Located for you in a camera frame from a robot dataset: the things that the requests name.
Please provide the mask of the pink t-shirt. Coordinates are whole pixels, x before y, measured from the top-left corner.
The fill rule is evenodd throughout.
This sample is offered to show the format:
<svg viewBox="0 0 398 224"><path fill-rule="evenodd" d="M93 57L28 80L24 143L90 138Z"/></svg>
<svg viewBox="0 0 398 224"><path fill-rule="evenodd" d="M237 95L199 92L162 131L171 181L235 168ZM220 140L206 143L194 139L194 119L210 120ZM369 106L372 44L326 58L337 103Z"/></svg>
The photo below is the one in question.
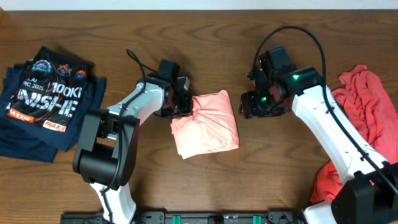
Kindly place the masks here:
<svg viewBox="0 0 398 224"><path fill-rule="evenodd" d="M182 159L239 147L239 136L226 90L193 96L193 114L175 118L171 130Z"/></svg>

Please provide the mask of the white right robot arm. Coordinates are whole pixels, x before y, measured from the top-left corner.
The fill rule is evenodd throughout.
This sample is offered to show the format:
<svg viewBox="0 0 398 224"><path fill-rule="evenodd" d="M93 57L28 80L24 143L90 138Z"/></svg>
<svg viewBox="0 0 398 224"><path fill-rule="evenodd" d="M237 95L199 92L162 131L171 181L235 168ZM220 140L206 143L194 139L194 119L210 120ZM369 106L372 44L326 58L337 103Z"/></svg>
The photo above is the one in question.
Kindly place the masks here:
<svg viewBox="0 0 398 224"><path fill-rule="evenodd" d="M256 89L242 94L247 119L289 111L315 135L334 164L343 188L327 202L302 211L302 223L392 223L397 221L397 165L358 133L313 68L285 67L248 73Z"/></svg>

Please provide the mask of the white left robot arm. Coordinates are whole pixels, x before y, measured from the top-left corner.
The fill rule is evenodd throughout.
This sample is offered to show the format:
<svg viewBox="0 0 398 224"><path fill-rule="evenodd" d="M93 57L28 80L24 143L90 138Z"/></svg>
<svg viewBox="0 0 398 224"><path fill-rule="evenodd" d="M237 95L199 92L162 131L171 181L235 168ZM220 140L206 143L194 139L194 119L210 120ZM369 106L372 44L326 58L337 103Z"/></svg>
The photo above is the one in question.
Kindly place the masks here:
<svg viewBox="0 0 398 224"><path fill-rule="evenodd" d="M190 114L189 84L188 77L150 75L119 103L87 112L72 167L95 190L104 210L76 217L73 223L136 222L129 180L136 165L140 126L156 111L163 118Z"/></svg>

